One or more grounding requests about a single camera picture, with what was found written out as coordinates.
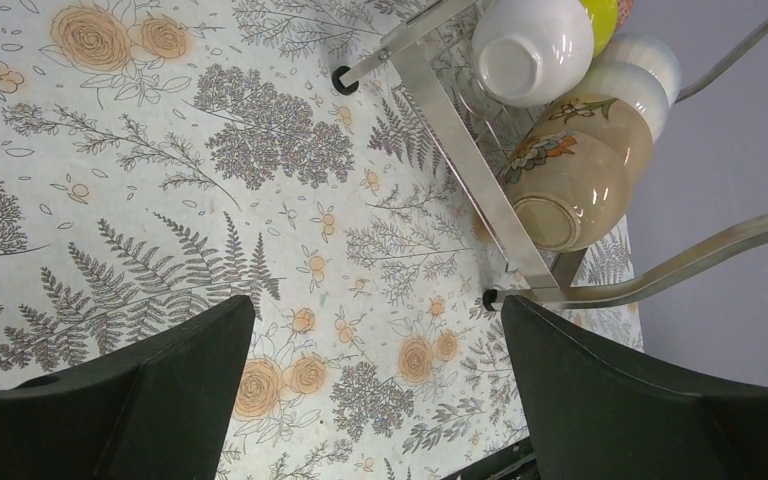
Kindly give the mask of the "white ceramic bowl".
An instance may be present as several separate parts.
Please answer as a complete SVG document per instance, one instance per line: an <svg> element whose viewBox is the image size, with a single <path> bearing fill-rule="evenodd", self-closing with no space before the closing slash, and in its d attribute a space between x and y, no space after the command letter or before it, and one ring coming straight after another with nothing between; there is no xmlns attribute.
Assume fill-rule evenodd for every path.
<svg viewBox="0 0 768 480"><path fill-rule="evenodd" d="M483 90L514 107L547 104L588 71L594 33L577 0L496 0L471 39L473 67Z"/></svg>

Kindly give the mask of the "floral patterned table mat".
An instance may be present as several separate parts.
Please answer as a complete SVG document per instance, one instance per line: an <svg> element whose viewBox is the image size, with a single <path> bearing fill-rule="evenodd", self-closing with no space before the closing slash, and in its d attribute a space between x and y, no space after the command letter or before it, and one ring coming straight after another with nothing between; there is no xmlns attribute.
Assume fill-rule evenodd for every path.
<svg viewBox="0 0 768 480"><path fill-rule="evenodd" d="M0 388L233 295L220 479L440 479L528 432L479 239L390 67L418 1L0 1Z"/></svg>

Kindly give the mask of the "beige floral bowl front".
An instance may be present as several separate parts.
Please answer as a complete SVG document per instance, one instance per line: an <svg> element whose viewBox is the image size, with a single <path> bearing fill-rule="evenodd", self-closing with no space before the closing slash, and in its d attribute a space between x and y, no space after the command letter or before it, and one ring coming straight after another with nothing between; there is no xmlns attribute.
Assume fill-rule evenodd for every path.
<svg viewBox="0 0 768 480"><path fill-rule="evenodd" d="M551 252L582 250L599 241L619 223L633 192L614 150L569 130L523 139L500 181L534 245Z"/></svg>

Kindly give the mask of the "white ribbed bowl rear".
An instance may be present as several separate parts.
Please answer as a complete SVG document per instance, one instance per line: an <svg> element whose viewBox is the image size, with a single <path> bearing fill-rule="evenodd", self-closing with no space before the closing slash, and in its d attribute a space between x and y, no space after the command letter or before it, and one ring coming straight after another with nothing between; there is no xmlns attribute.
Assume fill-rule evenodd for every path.
<svg viewBox="0 0 768 480"><path fill-rule="evenodd" d="M636 65L658 80L670 106L677 100L682 81L681 68L674 52L658 38L633 32L617 34L596 57L596 61Z"/></svg>

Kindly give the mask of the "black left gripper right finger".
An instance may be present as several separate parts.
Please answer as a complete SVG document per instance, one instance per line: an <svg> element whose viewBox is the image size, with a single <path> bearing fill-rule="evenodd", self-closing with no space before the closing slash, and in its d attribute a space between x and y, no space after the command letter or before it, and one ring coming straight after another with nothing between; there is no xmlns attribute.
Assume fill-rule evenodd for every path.
<svg viewBox="0 0 768 480"><path fill-rule="evenodd" d="M692 371L520 296L501 323L544 479L768 479L768 387Z"/></svg>

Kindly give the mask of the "stainless steel dish rack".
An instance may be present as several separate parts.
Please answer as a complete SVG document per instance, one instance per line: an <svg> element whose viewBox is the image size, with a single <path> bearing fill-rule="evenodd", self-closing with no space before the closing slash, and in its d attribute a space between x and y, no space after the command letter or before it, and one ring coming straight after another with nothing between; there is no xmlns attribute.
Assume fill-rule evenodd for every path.
<svg viewBox="0 0 768 480"><path fill-rule="evenodd" d="M768 213L727 228L628 281L603 286L572 286L585 251L560 254L546 263L515 212L505 200L479 138L472 135L458 111L468 105L449 97L420 47L466 12L481 14L477 1L434 1L391 30L373 54L353 66L339 66L332 75L336 91L351 95L361 79L390 63L411 93L421 124L441 152L508 267L527 283L521 296L547 307L595 309L630 304L704 272L747 250L768 244Z"/></svg>

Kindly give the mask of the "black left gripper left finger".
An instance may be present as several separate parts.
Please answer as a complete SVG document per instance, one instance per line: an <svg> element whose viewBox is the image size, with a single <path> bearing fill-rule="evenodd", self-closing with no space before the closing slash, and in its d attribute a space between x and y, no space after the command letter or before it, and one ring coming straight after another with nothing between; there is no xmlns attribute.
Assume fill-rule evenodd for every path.
<svg viewBox="0 0 768 480"><path fill-rule="evenodd" d="M231 297L148 339L0 389L0 479L212 479L255 323Z"/></svg>

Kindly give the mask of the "yellow green bowl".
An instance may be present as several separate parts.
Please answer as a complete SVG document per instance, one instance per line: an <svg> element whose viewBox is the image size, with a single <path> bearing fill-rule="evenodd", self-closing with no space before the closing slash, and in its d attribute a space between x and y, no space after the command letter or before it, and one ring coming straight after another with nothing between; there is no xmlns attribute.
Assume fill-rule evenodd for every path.
<svg viewBox="0 0 768 480"><path fill-rule="evenodd" d="M580 0L590 20L594 36L593 57L597 57L613 37L618 16L617 0Z"/></svg>

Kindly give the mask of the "white ribbed bowl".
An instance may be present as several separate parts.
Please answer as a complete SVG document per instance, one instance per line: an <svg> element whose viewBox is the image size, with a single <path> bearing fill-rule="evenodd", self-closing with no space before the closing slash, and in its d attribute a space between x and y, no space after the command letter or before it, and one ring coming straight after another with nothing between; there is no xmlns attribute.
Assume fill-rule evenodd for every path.
<svg viewBox="0 0 768 480"><path fill-rule="evenodd" d="M596 57L596 61L636 65L658 80L670 106L677 100L682 81L681 68L674 52L658 38L633 32L617 34Z"/></svg>
<svg viewBox="0 0 768 480"><path fill-rule="evenodd" d="M619 61L594 63L574 91L614 97L634 107L654 141L663 132L670 108L668 97L661 83L642 67Z"/></svg>

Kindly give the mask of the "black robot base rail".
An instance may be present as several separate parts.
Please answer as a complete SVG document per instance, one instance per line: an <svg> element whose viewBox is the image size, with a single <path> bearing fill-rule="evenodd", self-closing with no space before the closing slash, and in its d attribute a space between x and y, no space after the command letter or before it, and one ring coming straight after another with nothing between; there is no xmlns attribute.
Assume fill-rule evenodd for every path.
<svg viewBox="0 0 768 480"><path fill-rule="evenodd" d="M526 437L445 477L445 480L539 480L540 478L531 438Z"/></svg>

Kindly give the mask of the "white ribbed bowl front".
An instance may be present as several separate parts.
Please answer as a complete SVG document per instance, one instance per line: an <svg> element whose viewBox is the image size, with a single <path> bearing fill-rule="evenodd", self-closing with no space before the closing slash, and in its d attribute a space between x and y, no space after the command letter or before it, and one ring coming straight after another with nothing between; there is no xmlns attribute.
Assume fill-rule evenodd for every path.
<svg viewBox="0 0 768 480"><path fill-rule="evenodd" d="M574 91L614 97L634 107L654 141L663 132L670 108L668 97L661 83L642 67L619 61L594 63Z"/></svg>

